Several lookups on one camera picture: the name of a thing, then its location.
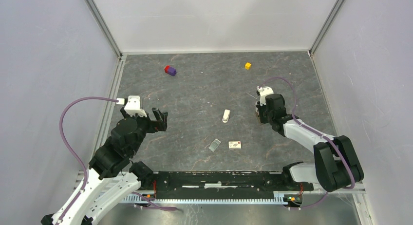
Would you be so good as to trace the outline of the staple tray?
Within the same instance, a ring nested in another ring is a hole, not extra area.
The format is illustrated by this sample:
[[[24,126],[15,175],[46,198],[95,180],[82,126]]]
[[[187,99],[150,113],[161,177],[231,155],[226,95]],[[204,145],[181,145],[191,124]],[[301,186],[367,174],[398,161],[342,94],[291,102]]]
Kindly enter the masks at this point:
[[[215,150],[219,147],[220,143],[220,140],[214,139],[212,143],[209,145],[208,149],[212,152],[215,152]]]

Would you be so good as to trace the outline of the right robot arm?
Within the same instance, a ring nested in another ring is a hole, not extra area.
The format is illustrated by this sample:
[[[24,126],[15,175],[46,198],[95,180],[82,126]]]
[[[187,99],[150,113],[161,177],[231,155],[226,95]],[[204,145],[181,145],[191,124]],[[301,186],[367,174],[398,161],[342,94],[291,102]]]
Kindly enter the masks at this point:
[[[305,182],[333,192],[364,179],[364,171],[350,138],[322,133],[297,116],[288,114],[281,94],[259,95],[256,114],[261,124],[269,124],[273,131],[296,141],[314,156],[311,164],[294,163],[283,169],[286,173],[282,175],[281,183],[285,189],[294,190]]]

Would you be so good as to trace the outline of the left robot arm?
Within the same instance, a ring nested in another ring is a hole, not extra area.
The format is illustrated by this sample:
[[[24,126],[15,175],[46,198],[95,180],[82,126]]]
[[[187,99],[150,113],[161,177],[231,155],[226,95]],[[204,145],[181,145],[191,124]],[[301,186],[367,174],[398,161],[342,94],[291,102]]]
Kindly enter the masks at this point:
[[[56,213],[45,215],[43,225],[96,225],[116,204],[138,189],[149,189],[155,179],[153,171],[143,162],[133,163],[113,187],[101,191],[128,165],[137,154],[148,133],[166,131],[167,112],[153,108],[155,120],[149,117],[130,116],[112,129],[106,140],[89,162],[87,174],[64,206]]]

